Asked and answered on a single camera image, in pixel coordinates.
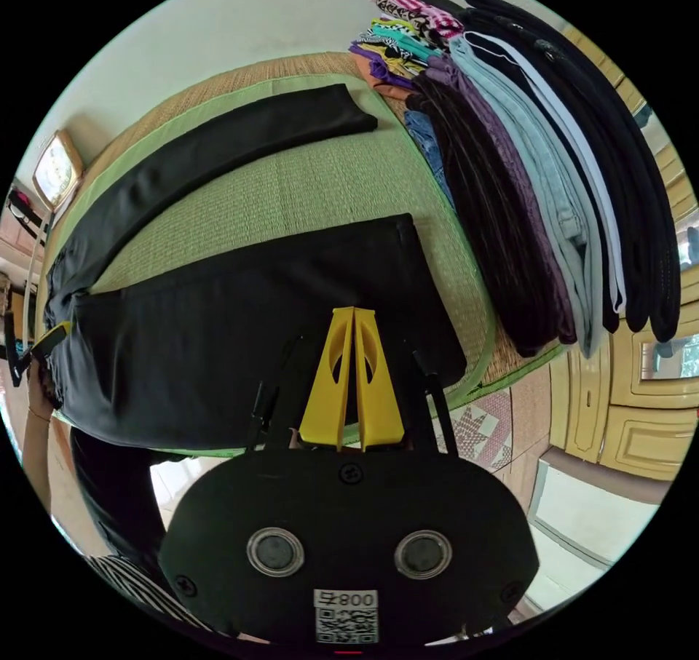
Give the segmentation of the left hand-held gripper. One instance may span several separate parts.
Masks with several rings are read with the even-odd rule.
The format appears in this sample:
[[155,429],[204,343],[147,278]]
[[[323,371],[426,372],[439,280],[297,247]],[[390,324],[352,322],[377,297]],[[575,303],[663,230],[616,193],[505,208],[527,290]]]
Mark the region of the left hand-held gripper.
[[17,350],[17,337],[15,334],[15,315],[8,311],[3,318],[4,350],[12,385],[18,388],[31,366],[31,356],[34,358],[48,358],[51,353],[69,336],[72,324],[62,321],[47,331],[37,340],[30,350],[20,353]]

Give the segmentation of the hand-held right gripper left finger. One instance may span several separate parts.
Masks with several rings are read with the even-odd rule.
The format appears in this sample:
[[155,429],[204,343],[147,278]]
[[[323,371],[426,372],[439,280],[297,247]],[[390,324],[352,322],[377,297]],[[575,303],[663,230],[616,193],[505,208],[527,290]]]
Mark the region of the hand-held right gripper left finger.
[[355,309],[333,310],[299,436],[305,445],[341,450],[350,379]]

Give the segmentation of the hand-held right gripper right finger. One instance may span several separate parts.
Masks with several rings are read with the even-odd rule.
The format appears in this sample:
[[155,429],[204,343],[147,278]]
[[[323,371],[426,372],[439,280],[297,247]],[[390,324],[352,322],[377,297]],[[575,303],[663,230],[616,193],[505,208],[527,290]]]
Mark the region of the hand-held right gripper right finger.
[[375,311],[356,308],[356,403],[361,449],[364,452],[399,446],[405,437]]

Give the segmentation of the person's left hand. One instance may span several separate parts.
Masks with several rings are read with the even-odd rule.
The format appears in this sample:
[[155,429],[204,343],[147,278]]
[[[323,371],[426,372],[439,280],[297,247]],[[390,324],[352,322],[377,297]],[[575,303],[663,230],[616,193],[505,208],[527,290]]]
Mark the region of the person's left hand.
[[28,406],[32,413],[50,419],[60,402],[50,371],[44,362],[33,357],[27,372]]

